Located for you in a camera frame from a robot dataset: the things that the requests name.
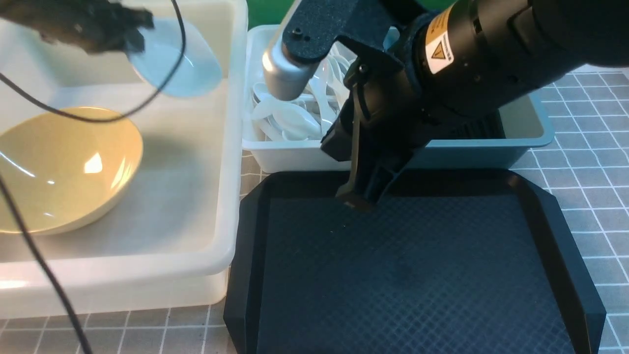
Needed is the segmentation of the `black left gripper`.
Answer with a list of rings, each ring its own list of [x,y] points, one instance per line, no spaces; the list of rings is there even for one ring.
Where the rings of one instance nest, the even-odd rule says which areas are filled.
[[[110,0],[2,0],[3,20],[29,28],[48,43],[90,55],[144,51],[141,29],[154,29],[153,14]]]

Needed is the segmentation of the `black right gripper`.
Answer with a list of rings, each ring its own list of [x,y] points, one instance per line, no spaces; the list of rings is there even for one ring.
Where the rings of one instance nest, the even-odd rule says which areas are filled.
[[[351,161],[348,182],[337,198],[355,210],[373,209],[420,148],[440,126],[442,103],[423,81],[413,45],[393,45],[387,54],[400,67],[357,58],[344,82],[350,95],[322,150]]]

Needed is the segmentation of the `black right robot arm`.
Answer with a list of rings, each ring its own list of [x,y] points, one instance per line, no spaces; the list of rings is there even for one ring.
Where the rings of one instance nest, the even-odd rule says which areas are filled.
[[[458,0],[384,52],[337,38],[357,62],[321,148],[352,163],[337,198],[369,210],[431,141],[582,65],[627,67],[628,2]]]

